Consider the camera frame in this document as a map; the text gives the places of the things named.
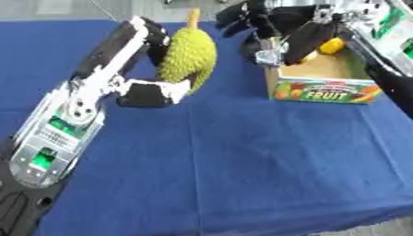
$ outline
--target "black robotic finger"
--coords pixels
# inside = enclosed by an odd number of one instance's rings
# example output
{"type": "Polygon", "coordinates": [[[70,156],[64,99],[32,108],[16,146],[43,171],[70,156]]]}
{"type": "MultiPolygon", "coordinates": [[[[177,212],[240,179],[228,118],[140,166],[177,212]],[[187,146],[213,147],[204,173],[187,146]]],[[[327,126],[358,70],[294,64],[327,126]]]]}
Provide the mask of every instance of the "black robotic finger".
{"type": "Polygon", "coordinates": [[[238,21],[240,16],[245,16],[245,12],[242,11],[242,6],[244,6],[247,1],[241,2],[234,6],[225,8],[224,10],[217,13],[217,23],[216,27],[218,29],[223,29],[228,27],[230,24],[238,21]]]}
{"type": "Polygon", "coordinates": [[[301,59],[329,41],[336,35],[336,23],[317,24],[308,22],[297,31],[289,35],[287,43],[289,50],[284,54],[286,65],[298,64],[301,59]]]}
{"type": "Polygon", "coordinates": [[[259,39],[281,36],[281,33],[269,21],[268,15],[257,15],[250,19],[250,24],[257,28],[256,33],[259,39]]]}
{"type": "Polygon", "coordinates": [[[135,36],[136,29],[125,21],[108,35],[77,67],[72,78],[89,77],[96,66],[106,66],[135,36]]]}
{"type": "Polygon", "coordinates": [[[152,25],[154,27],[157,27],[158,29],[164,29],[161,24],[151,20],[150,18],[145,18],[145,17],[141,17],[141,18],[143,18],[145,22],[147,22],[148,25],[152,25]]]}
{"type": "Polygon", "coordinates": [[[258,15],[266,15],[265,0],[249,0],[230,6],[217,14],[217,28],[223,29],[240,19],[250,19],[258,15]]]}
{"type": "Polygon", "coordinates": [[[256,38],[255,34],[252,33],[243,42],[240,48],[240,53],[253,64],[257,64],[255,54],[261,50],[262,48],[260,41],[256,38]]]}
{"type": "Polygon", "coordinates": [[[168,31],[150,19],[143,19],[146,21],[145,26],[149,31],[147,42],[151,45],[166,45],[169,41],[168,31]]]}
{"type": "Polygon", "coordinates": [[[249,29],[250,27],[247,24],[247,19],[241,19],[230,25],[227,29],[224,30],[223,36],[225,38],[230,38],[236,35],[239,32],[249,29]]]}
{"type": "Polygon", "coordinates": [[[149,30],[147,56],[154,66],[159,66],[169,49],[170,37],[168,31],[155,21],[148,18],[143,19],[146,21],[149,30]]]}
{"type": "Polygon", "coordinates": [[[269,21],[283,35],[289,35],[311,21],[316,6],[278,7],[268,14],[269,21]]]}
{"type": "Polygon", "coordinates": [[[366,67],[367,74],[380,86],[389,98],[413,119],[413,77],[404,77],[391,72],[377,62],[369,61],[366,67]]]}

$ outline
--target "yellow object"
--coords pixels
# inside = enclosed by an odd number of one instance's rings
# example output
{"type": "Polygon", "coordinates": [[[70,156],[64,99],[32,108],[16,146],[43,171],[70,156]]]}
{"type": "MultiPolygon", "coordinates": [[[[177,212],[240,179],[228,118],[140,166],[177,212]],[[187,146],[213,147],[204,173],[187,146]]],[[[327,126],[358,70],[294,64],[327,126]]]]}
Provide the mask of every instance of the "yellow object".
{"type": "Polygon", "coordinates": [[[340,38],[334,38],[325,42],[320,47],[320,51],[325,54],[334,54],[344,48],[346,43],[340,38]]]}
{"type": "Polygon", "coordinates": [[[191,11],[187,27],[179,29],[171,38],[170,48],[157,72],[157,76],[167,82],[179,82],[188,76],[195,76],[189,94],[205,83],[217,63],[214,41],[197,28],[199,16],[200,9],[191,11]]]}

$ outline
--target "fruit illustration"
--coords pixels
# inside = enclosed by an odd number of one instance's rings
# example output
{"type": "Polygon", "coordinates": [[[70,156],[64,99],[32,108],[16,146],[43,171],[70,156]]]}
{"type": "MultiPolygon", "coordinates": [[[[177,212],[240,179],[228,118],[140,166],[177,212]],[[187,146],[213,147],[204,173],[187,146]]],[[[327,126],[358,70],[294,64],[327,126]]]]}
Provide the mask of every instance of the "fruit illustration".
{"type": "Polygon", "coordinates": [[[377,89],[380,89],[377,85],[370,85],[370,86],[367,86],[367,87],[363,88],[361,90],[361,93],[367,95],[367,94],[371,94],[373,92],[376,92],[377,89]]]}
{"type": "Polygon", "coordinates": [[[291,96],[294,100],[297,100],[302,94],[302,89],[294,89],[291,91],[291,96]]]}
{"type": "Polygon", "coordinates": [[[305,84],[304,84],[304,83],[301,83],[301,82],[293,83],[293,84],[291,85],[291,89],[292,89],[292,90],[295,90],[295,89],[304,89],[304,88],[305,88],[305,84]]]}
{"type": "Polygon", "coordinates": [[[276,93],[276,98],[277,98],[278,100],[284,100],[284,99],[286,99],[288,96],[289,96],[289,94],[288,94],[287,92],[284,92],[284,91],[280,91],[280,92],[277,92],[277,93],[276,93]]]}
{"type": "Polygon", "coordinates": [[[276,90],[276,98],[279,100],[286,99],[291,91],[291,83],[287,81],[281,82],[276,90]]]}

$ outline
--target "green spiky fruit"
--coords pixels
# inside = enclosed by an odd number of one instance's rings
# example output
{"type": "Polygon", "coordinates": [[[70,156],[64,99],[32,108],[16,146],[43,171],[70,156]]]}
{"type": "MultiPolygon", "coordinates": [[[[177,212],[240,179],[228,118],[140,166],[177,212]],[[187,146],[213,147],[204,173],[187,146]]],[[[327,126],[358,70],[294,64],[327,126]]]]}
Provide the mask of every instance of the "green spiky fruit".
{"type": "Polygon", "coordinates": [[[170,48],[157,76],[167,82],[179,82],[195,74],[194,86],[188,94],[198,90],[209,78],[217,63],[214,41],[200,29],[183,28],[171,38],[170,48]]]}

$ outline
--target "table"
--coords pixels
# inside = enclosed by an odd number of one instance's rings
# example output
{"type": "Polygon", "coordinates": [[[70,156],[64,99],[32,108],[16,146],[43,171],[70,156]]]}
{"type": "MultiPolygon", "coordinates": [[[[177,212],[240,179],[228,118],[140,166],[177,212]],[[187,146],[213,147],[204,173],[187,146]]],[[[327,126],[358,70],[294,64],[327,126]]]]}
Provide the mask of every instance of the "table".
{"type": "MultiPolygon", "coordinates": [[[[0,136],[68,78],[110,21],[1,23],[0,136]]],[[[165,24],[171,32],[183,24],[165,24]]],[[[167,109],[121,109],[37,235],[282,235],[343,230],[413,212],[413,125],[371,105],[266,99],[264,72],[217,40],[213,76],[167,109]]],[[[130,77],[151,77],[145,60],[130,77]]]]}

